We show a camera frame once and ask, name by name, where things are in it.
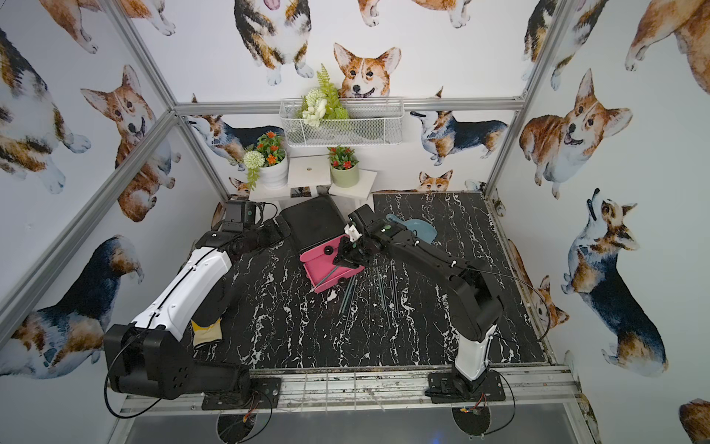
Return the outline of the teal pencil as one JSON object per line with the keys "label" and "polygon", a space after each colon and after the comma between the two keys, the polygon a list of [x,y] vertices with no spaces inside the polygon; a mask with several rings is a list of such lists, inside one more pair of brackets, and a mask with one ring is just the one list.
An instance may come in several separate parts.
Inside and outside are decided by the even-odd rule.
{"label": "teal pencil", "polygon": [[390,291],[390,300],[392,305],[392,315],[395,325],[399,326],[400,312],[399,312],[399,290],[398,290],[398,277],[396,273],[396,265],[391,262],[388,268],[388,284]]}

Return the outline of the black drawer cabinet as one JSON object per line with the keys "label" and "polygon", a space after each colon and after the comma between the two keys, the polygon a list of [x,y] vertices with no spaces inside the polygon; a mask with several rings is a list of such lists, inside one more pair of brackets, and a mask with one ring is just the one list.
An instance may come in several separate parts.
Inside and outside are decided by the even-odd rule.
{"label": "black drawer cabinet", "polygon": [[342,236],[346,225],[329,195],[319,195],[282,210],[277,222],[298,255]]}

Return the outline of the green pencil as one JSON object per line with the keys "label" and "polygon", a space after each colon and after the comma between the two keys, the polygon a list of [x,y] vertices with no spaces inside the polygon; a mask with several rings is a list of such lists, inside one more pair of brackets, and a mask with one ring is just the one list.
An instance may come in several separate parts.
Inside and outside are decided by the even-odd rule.
{"label": "green pencil", "polygon": [[342,301],[342,303],[340,305],[340,309],[339,309],[339,314],[341,316],[343,316],[345,314],[345,312],[347,311],[349,299],[351,299],[352,289],[354,287],[354,281],[355,281],[354,276],[351,277],[348,281],[348,285],[345,290],[345,295],[344,295],[343,301]]}
{"label": "green pencil", "polygon": [[351,305],[352,305],[352,302],[354,299],[355,290],[357,290],[357,278],[356,277],[355,277],[355,281],[354,281],[354,287],[352,289],[351,299],[349,299],[347,311],[345,312],[346,316],[349,316],[349,313],[351,312]]}

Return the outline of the pink drawer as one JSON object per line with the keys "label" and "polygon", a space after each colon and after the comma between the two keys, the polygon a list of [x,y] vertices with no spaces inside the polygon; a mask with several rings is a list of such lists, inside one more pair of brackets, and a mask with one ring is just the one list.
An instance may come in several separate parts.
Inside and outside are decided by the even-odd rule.
{"label": "pink drawer", "polygon": [[[323,279],[335,266],[334,261],[338,253],[338,247],[340,242],[345,240],[349,241],[349,236],[343,234],[338,238],[334,238],[328,242],[322,243],[314,248],[308,250],[300,255],[301,264],[303,264],[306,271],[307,277],[312,283],[312,290],[318,282]],[[346,279],[350,279],[359,273],[362,273],[364,268],[360,266],[359,268],[347,268],[347,266],[341,266],[338,272],[338,285],[344,282]]]}

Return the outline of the dark pencil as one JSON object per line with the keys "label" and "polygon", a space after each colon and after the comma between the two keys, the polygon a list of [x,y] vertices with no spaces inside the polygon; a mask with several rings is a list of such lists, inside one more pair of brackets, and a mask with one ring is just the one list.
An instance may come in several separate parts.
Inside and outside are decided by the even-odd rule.
{"label": "dark pencil", "polygon": [[334,287],[338,283],[338,272],[340,266],[335,266],[317,285],[314,286],[315,293],[321,293]]}

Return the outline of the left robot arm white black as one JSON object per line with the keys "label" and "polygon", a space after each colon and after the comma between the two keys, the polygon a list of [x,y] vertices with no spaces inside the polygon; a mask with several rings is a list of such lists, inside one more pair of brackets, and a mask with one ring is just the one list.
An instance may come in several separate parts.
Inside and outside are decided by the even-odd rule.
{"label": "left robot arm white black", "polygon": [[240,364],[200,363],[182,341],[191,323],[207,327],[232,302],[227,275],[244,255],[290,236],[281,216],[242,232],[208,231],[166,289],[127,325],[105,333],[106,384],[114,392],[163,400],[183,394],[235,393],[251,398],[251,379]]}

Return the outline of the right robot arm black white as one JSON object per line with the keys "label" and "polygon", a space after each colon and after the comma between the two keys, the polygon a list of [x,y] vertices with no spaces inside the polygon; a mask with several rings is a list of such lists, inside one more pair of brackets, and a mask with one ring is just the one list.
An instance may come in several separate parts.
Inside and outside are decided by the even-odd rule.
{"label": "right robot arm black white", "polygon": [[334,265],[367,268],[375,257],[384,255],[436,283],[447,295],[450,323],[459,335],[453,374],[467,383],[480,379],[488,368],[490,340],[504,311],[484,273],[473,262],[432,244],[436,235],[428,224],[407,224],[395,216],[379,218],[369,205],[349,215],[344,232],[348,238],[338,244]]}

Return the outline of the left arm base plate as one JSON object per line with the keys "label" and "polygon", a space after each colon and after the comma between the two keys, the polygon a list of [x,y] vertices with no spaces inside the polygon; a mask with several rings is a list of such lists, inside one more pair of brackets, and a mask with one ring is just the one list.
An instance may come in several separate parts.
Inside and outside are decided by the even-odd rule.
{"label": "left arm base plate", "polygon": [[242,384],[237,391],[205,393],[202,410],[273,409],[278,405],[282,382],[279,377],[258,377]]}

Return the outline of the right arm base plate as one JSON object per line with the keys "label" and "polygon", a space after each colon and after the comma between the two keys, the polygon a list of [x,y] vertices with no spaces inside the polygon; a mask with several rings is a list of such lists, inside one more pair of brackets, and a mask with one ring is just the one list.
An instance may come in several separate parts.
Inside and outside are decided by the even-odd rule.
{"label": "right arm base plate", "polygon": [[430,373],[425,396],[432,403],[478,403],[507,399],[499,373],[488,370],[474,381],[458,373]]}

